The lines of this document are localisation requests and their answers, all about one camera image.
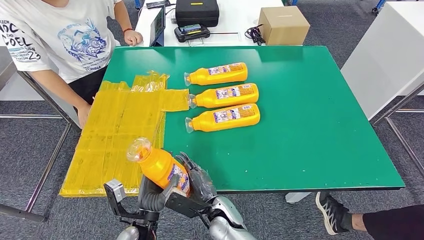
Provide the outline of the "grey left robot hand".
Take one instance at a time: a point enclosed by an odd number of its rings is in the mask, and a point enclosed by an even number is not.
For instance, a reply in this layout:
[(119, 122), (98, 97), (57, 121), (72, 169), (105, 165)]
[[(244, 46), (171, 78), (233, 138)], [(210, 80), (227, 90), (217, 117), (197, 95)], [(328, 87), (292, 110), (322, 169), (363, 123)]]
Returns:
[(165, 202), (170, 194), (178, 189), (179, 179), (179, 175), (174, 174), (171, 177), (169, 183), (165, 186), (164, 189), (162, 189), (152, 180), (143, 175), (139, 188), (139, 201), (145, 205)]

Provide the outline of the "person's right hand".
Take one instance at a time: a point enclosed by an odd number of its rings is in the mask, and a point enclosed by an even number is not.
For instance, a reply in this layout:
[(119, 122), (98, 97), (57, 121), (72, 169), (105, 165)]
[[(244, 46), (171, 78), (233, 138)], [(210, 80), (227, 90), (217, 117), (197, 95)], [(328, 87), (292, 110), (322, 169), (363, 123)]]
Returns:
[(88, 121), (88, 117), (89, 117), (91, 107), (92, 106), (84, 100), (82, 101), (82, 103), (79, 103), (76, 106), (77, 116), (78, 116), (79, 125), (80, 125), (81, 129), (84, 128), (84, 126), (86, 125), (86, 123)]

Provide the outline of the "person's left hand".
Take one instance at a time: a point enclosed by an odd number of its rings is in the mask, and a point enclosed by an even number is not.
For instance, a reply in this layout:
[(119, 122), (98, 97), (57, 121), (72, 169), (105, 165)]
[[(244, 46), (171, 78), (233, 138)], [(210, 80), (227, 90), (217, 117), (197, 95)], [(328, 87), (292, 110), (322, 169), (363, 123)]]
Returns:
[(125, 29), (123, 31), (123, 35), (124, 35), (124, 41), (129, 46), (136, 46), (143, 42), (143, 36), (139, 32), (133, 30), (132, 28)]

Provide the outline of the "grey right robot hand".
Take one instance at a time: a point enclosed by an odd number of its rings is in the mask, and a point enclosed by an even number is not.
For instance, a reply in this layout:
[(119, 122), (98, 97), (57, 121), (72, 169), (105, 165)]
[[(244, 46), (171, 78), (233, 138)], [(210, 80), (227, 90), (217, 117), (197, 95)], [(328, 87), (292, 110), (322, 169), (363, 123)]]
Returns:
[(195, 163), (185, 152), (175, 155), (188, 173), (190, 187), (198, 199), (208, 203), (218, 194), (213, 181), (206, 170)]

